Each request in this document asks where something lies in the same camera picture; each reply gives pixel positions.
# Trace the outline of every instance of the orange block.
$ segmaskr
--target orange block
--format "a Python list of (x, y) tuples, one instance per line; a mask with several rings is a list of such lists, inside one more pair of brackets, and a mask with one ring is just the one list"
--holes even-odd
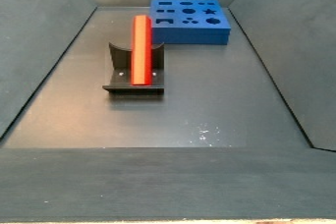
[(151, 85), (151, 25), (147, 16), (131, 21), (130, 84)]

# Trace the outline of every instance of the blue shape sorter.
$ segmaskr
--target blue shape sorter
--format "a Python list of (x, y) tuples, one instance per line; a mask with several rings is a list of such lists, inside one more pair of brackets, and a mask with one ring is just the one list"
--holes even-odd
[(151, 0), (154, 44), (221, 44), (230, 26), (215, 0)]

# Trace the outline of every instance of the gray floor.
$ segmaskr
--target gray floor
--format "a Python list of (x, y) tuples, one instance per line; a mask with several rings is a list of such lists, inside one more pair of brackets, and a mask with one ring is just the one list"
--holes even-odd
[[(167, 46), (163, 99), (101, 89), (139, 12), (98, 10), (2, 141), (0, 221), (336, 218), (336, 155), (307, 148), (230, 16), (226, 47)], [(222, 147), (101, 148), (210, 133)]]
[(111, 97), (107, 43), (129, 47), (146, 8), (98, 9), (17, 123), (3, 148), (306, 148), (290, 113), (231, 19), (226, 46), (166, 45), (165, 94)]

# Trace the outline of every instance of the red block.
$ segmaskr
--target red block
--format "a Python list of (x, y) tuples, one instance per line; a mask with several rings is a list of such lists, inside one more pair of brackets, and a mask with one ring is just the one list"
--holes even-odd
[(131, 21), (130, 84), (151, 85), (151, 25), (147, 16)]

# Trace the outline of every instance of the circular hole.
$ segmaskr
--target circular hole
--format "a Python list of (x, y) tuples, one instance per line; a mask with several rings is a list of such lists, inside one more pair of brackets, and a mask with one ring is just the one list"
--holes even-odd
[(209, 18), (209, 19), (206, 19), (206, 22), (209, 23), (209, 24), (219, 24), (219, 20), (218, 19), (215, 19), (215, 18)]
[(189, 5), (193, 5), (193, 2), (182, 1), (182, 2), (179, 2), (179, 4), (183, 5), (183, 6), (189, 6)]
[(190, 9), (190, 8), (183, 9), (182, 12), (189, 15), (195, 13), (194, 9)]

